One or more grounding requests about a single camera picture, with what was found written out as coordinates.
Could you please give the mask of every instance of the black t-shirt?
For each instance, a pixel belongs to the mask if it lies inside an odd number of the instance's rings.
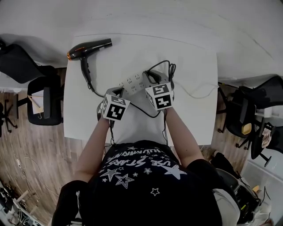
[[[203,159],[184,168],[168,146],[152,141],[119,144],[110,148],[88,183],[72,181],[61,189],[52,225],[76,225],[80,218],[87,226],[222,225],[214,188],[227,190]]]

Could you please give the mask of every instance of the person's left arm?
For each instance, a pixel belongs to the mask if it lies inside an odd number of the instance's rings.
[[[98,172],[101,164],[109,120],[100,118],[83,152],[80,155],[73,181],[88,182]]]

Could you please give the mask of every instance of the hair dryer handle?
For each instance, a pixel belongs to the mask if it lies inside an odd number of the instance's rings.
[[[80,58],[80,67],[81,67],[81,72],[83,73],[85,80],[87,81],[87,83],[90,83],[92,79],[90,77],[90,71],[88,69],[87,57]]]

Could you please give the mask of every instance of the white cube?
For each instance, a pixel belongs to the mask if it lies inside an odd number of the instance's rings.
[[[120,121],[127,111],[130,101],[106,94],[100,106],[103,118]]]
[[[170,83],[149,87],[145,91],[156,111],[172,107],[174,92]]]

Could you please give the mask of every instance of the black pants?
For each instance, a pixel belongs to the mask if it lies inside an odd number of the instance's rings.
[[[228,159],[225,158],[225,156],[223,154],[221,154],[220,152],[218,152],[216,154],[216,156],[211,160],[211,164],[218,169],[222,169],[228,173],[230,173],[231,175],[233,175],[234,177],[236,177],[237,179],[239,179],[239,175],[234,171],[231,163],[228,161]]]

